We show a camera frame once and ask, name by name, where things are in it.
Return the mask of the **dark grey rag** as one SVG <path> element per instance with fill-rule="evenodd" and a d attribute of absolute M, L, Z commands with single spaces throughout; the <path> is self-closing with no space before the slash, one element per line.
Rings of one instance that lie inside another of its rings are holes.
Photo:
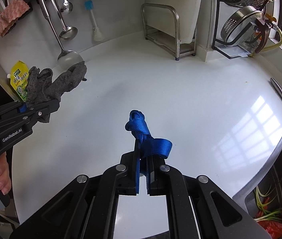
<path fill-rule="evenodd" d="M 87 66 L 85 62 L 74 64 L 68 70 L 60 74 L 57 79 L 52 80 L 53 71 L 50 68 L 40 70 L 33 66 L 29 70 L 28 84 L 26 86 L 27 100 L 26 105 L 29 109 L 39 103 L 57 99 L 61 101 L 61 96 L 65 92 L 70 92 L 82 81 L 85 81 Z"/>

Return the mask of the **yellow green seasoning pouch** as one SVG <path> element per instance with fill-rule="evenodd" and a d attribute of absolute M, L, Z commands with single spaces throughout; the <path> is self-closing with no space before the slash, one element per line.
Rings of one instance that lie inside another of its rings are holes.
<path fill-rule="evenodd" d="M 10 86 L 18 94 L 22 101 L 27 100 L 26 86 L 28 84 L 29 69 L 22 61 L 17 61 L 7 74 Z"/>

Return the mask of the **steel spatula turner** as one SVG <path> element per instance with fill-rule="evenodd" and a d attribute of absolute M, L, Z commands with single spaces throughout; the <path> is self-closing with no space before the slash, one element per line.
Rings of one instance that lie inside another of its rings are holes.
<path fill-rule="evenodd" d="M 78 30 L 76 27 L 69 26 L 65 23 L 64 18 L 61 14 L 60 8 L 57 4 L 57 0 L 48 0 L 51 3 L 51 7 L 53 8 L 53 12 L 55 13 L 58 21 L 60 22 L 60 30 L 57 30 L 55 24 L 52 19 L 52 12 L 47 5 L 46 0 L 38 0 L 39 6 L 41 8 L 44 19 L 48 22 L 54 37 L 60 47 L 60 53 L 57 57 L 58 66 L 64 71 L 77 64 L 79 62 L 84 61 L 80 53 L 75 51 L 74 49 L 69 49 L 64 46 L 64 42 L 72 40 L 77 34 Z"/>

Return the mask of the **steel ladle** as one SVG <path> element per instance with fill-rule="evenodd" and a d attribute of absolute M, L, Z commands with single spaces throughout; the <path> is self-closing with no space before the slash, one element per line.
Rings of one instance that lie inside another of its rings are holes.
<path fill-rule="evenodd" d="M 74 26 L 69 26 L 65 23 L 64 18 L 63 18 L 63 13 L 65 14 L 69 14 L 72 9 L 72 3 L 70 3 L 67 0 L 64 0 L 64 3 L 62 4 L 62 6 L 59 6 L 59 3 L 57 0 L 51 0 L 52 5 L 57 13 L 57 16 L 61 22 L 62 25 L 62 31 L 59 35 L 59 37 L 62 40 L 72 40 L 76 37 L 76 35 L 78 34 L 78 29 Z"/>

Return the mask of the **blue white bottle brush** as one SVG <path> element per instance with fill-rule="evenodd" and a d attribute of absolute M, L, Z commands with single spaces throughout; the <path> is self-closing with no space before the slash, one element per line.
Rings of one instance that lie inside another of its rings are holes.
<path fill-rule="evenodd" d="M 95 19 L 94 13 L 93 13 L 93 9 L 94 9 L 93 1 L 92 0 L 85 1 L 84 5 L 85 5 L 86 10 L 89 11 L 90 16 L 91 16 L 92 27 L 93 27 L 93 40 L 96 42 L 101 42 L 104 40 L 104 35 L 100 31 L 97 25 L 97 21 Z"/>

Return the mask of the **pink dish cloth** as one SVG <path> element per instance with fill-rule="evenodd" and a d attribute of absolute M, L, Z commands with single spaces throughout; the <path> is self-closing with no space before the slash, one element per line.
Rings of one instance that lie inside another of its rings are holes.
<path fill-rule="evenodd" d="M 0 37 L 3 37 L 29 9 L 29 5 L 23 0 L 13 0 L 0 14 Z"/>

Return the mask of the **steel small spoon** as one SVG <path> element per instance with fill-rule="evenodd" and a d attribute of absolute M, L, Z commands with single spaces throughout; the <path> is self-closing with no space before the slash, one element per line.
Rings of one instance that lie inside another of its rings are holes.
<path fill-rule="evenodd" d="M 60 10 L 63 14 L 70 14 L 73 10 L 73 5 L 70 1 L 63 0 Z"/>

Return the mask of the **steel cutting board rack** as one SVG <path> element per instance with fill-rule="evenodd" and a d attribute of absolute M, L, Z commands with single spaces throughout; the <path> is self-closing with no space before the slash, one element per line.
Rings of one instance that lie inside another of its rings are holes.
<path fill-rule="evenodd" d="M 172 27 L 166 28 L 162 26 L 153 26 L 150 24 L 149 15 L 146 13 L 146 9 L 155 8 L 168 11 L 171 15 Z M 158 4 L 158 3 L 144 3 L 141 6 L 141 18 L 144 30 L 144 38 L 161 47 L 174 57 L 175 61 L 180 61 L 181 58 L 186 56 L 194 57 L 197 53 L 197 30 L 194 27 L 191 32 L 191 40 L 185 42 L 185 39 L 181 39 L 181 22 L 180 15 L 176 9 L 170 5 Z"/>

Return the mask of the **green scallion stalks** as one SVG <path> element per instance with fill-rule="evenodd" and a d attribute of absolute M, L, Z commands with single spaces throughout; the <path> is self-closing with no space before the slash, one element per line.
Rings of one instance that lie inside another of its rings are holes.
<path fill-rule="evenodd" d="M 275 196 L 272 196 L 273 192 L 274 192 L 274 189 L 269 187 L 267 192 L 262 193 L 260 191 L 259 186 L 256 186 L 256 188 L 254 190 L 255 203 L 256 203 L 256 207 L 258 209 L 258 212 L 257 212 L 256 216 L 254 217 L 254 220 L 256 222 L 260 222 L 260 221 L 281 222 L 282 221 L 282 207 L 277 208 L 275 210 L 269 209 L 270 205 L 277 198 L 277 194 Z"/>

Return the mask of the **red plastic bag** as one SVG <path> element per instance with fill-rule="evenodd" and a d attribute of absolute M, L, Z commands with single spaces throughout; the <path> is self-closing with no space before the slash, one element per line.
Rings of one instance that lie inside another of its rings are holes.
<path fill-rule="evenodd" d="M 271 238 L 282 238 L 282 212 L 276 210 L 267 215 L 257 216 L 254 220 L 266 230 Z"/>

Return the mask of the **black dish rack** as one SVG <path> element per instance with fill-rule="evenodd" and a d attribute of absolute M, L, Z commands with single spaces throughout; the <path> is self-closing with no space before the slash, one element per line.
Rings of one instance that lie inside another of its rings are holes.
<path fill-rule="evenodd" d="M 273 1 L 217 0 L 212 49 L 236 59 L 282 46 L 277 19 L 266 12 L 266 5 Z"/>

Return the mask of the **steel colander pot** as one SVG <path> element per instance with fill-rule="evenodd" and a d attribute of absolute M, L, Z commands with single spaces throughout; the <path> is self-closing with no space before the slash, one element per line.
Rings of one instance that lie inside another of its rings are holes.
<path fill-rule="evenodd" d="M 263 19 L 263 13 L 253 6 L 242 7 L 234 12 L 224 23 L 221 38 L 224 42 L 232 42 L 239 33 L 256 19 Z"/>

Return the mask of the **white cutting board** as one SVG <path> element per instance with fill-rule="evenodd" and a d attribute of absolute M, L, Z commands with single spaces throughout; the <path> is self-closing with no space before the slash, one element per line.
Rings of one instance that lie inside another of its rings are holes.
<path fill-rule="evenodd" d="M 191 40 L 191 32 L 197 24 L 201 0 L 145 0 L 146 3 L 166 4 L 174 7 L 180 15 L 181 39 L 185 42 Z M 150 12 L 149 23 L 153 26 L 172 27 L 171 15 L 168 11 L 161 9 L 146 9 Z"/>

